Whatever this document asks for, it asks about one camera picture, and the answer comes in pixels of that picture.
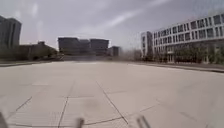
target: paving tile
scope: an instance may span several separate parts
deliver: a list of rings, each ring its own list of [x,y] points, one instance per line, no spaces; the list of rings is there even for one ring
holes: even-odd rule
[[[117,119],[109,122],[84,125],[83,128],[129,128],[123,119]]]
[[[108,94],[123,116],[135,114],[158,104],[147,90]]]
[[[151,128],[205,128],[206,125],[198,123],[182,114],[172,111],[161,105],[155,106],[139,114],[125,117],[131,127],[139,128],[137,118],[143,115]]]
[[[194,118],[199,122],[208,124],[211,117],[216,117],[224,110],[224,108],[218,107],[218,98],[223,97],[222,91],[224,87],[221,84],[215,84],[209,82],[208,79],[205,82],[198,83],[183,88],[181,91],[174,92],[170,95],[158,98],[166,105],[169,105],[173,109],[182,112],[183,114]]]
[[[96,84],[95,81],[90,81],[88,83],[76,82],[69,94],[69,97],[81,98],[81,97],[94,97],[99,95],[104,95],[101,88]]]
[[[12,117],[9,124],[30,126],[58,126],[65,98],[34,97]]]
[[[95,123],[119,117],[105,97],[69,98],[61,126],[71,126],[77,118],[84,118],[85,123]]]
[[[37,95],[43,87],[20,87],[17,92],[8,95],[0,99],[0,109],[3,112],[5,118],[8,118],[19,107],[26,103],[31,97]]]

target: paved plaza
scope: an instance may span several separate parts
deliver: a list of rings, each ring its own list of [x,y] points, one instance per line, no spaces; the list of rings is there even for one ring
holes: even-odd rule
[[[10,128],[223,128],[224,74],[109,62],[0,68]]]

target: modern building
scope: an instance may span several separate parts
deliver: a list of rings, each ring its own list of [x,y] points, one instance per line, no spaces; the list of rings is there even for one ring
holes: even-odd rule
[[[93,55],[104,56],[107,54],[109,40],[90,39],[90,51]]]
[[[224,12],[177,23],[152,32],[149,40],[147,37],[148,34],[143,33],[142,55],[147,56],[148,51],[152,50],[154,59],[166,56],[168,61],[174,62],[176,51],[183,48],[204,47],[208,52],[210,46],[217,48],[224,44]],[[208,62],[208,57],[204,57],[203,61]]]
[[[14,18],[0,16],[0,49],[19,45],[22,24]]]
[[[112,57],[119,57],[120,56],[121,47],[112,46],[108,48],[108,54]]]
[[[141,57],[150,57],[153,53],[152,33],[144,32],[141,34]]]
[[[107,54],[109,40],[78,39],[73,37],[58,38],[59,52],[65,55],[96,55]]]

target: building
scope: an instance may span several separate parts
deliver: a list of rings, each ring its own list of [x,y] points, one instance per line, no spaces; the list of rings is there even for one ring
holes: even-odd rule
[[[37,60],[55,57],[57,50],[39,41],[37,44],[23,44],[15,47],[15,54],[19,60]]]
[[[121,47],[112,46],[108,48],[108,54],[112,57],[119,57],[120,56]]]
[[[14,18],[0,16],[0,49],[19,45],[22,24]]]
[[[93,55],[104,56],[107,54],[109,40],[90,39],[90,51]]]
[[[73,37],[58,38],[59,52],[65,55],[96,55],[107,54],[109,40],[103,39],[78,39]]]
[[[10,49],[1,49],[0,58],[3,60],[37,60],[57,56],[57,50],[46,45],[44,41],[37,44],[23,44]]]
[[[152,33],[144,32],[141,34],[141,58],[143,59],[150,58],[152,53],[153,53]]]
[[[183,59],[181,50],[205,50],[209,52],[210,48],[217,48],[224,43],[224,12],[213,13],[192,19],[186,22],[178,23],[170,27],[162,28],[152,32],[152,39],[146,40],[146,35],[142,36],[142,55],[146,55],[146,51],[152,49],[153,58],[162,58],[165,56],[167,61],[176,62],[178,59]],[[188,56],[187,59],[191,61],[195,58]],[[201,58],[203,62],[208,62],[208,54]]]

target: gray pavement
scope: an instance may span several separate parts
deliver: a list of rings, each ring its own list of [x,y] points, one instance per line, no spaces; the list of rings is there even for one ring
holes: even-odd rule
[[[0,68],[10,128],[223,128],[224,74],[109,62]]]

